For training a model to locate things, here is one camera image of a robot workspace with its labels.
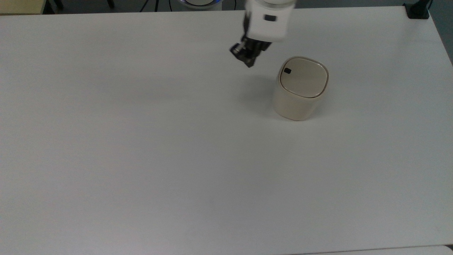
white table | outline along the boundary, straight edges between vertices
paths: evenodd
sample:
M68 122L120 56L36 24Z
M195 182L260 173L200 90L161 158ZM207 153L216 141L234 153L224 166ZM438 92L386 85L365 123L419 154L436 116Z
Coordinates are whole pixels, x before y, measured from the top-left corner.
M0 253L283 255L453 241L453 68L403 7L0 17ZM294 55L313 117L270 101Z

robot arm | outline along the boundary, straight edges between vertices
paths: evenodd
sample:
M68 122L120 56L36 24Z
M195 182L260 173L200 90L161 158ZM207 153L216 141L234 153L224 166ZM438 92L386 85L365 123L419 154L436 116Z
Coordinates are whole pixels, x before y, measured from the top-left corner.
M244 35L230 52L252 67L256 57L273 42L286 36L288 20L296 0L247 0Z

small black square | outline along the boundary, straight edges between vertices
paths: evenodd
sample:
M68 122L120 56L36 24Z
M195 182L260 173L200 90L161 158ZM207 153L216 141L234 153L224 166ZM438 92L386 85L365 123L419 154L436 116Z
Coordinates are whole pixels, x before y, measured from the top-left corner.
M277 20L277 16L264 14L264 20L267 20L267 21L276 21L276 20Z

floor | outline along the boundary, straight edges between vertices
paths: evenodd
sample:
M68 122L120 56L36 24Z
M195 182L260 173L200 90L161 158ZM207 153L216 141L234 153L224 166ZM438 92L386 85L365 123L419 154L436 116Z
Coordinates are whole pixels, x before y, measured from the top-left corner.
M110 9L107 0L61 0L64 6L59 14L74 13L108 13L108 12L139 12L146 0L114 0L115 8ZM182 11L178 0L148 0L143 12ZM224 0L223 10L244 9L245 0ZM359 7L359 6L397 6L403 3L415 3L416 0L298 0L296 8L330 8L330 7ZM445 49L453 63L453 0L434 0L430 13L442 38Z

black cable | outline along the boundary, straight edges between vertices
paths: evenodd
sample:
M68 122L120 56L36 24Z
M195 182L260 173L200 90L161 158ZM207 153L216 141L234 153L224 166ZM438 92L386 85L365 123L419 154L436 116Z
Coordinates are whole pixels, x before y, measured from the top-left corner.
M143 4L142 9L141 9L139 12L142 12L142 11L143 11L143 9L145 8L145 6L146 6L146 4L148 3L148 1L149 1L149 0L146 0L146 1L145 1L145 4Z
M156 0L156 5L154 6L154 12L157 12L158 6L159 6L159 0Z

